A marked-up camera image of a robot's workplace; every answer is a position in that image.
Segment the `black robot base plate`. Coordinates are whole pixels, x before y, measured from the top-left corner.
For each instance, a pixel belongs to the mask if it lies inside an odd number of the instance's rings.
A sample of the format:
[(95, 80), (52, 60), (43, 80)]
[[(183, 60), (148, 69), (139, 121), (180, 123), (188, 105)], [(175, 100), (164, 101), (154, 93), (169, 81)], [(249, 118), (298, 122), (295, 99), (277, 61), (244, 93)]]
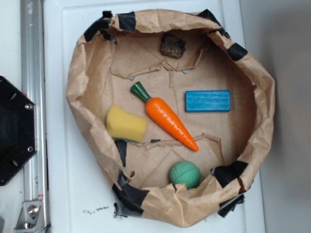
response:
[(35, 104), (0, 78), (0, 185), (7, 185), (36, 153)]

